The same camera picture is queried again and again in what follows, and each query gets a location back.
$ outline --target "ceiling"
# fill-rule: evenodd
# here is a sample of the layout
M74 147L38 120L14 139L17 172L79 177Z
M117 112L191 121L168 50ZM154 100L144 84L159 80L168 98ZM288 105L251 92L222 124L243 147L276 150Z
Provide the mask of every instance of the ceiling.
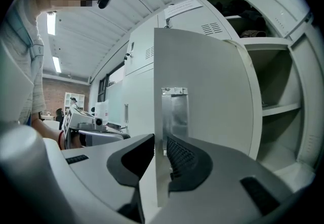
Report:
M60 76L86 81L115 53L114 46L125 34L172 1L111 0L102 10L93 6L58 11L55 36L47 34L46 14L40 15L37 23L45 45L44 71L56 74L52 56L57 56Z

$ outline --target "door handle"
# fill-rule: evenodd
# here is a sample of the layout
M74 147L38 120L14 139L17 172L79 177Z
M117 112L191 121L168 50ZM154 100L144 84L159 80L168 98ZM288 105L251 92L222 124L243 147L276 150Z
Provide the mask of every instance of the door handle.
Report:
M125 104L124 122L128 123L128 104Z

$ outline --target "desk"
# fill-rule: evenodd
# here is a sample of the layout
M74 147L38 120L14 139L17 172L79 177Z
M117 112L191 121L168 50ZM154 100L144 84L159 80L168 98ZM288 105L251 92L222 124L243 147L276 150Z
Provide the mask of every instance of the desk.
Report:
M44 119L44 120L50 120L50 121L54 121L54 116L47 116L47 115L41 115L40 116L41 119Z

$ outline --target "ceiling light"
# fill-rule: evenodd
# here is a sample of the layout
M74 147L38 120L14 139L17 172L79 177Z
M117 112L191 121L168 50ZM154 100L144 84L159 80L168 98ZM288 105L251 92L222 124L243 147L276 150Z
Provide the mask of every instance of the ceiling light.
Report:
M54 57L53 56L53 62L54 62L54 66L55 66L55 70L58 73L62 73L61 68L60 68L60 61L58 57Z
M55 35L55 21L56 21L56 13L47 14L47 33L51 35Z

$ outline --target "vent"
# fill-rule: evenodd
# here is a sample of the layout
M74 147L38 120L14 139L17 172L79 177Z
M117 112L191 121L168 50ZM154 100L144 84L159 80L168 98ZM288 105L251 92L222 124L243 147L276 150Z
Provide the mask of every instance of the vent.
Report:
M145 59L149 59L154 56L154 46L145 51Z
M205 35L222 32L222 29L218 23L205 24L201 27Z

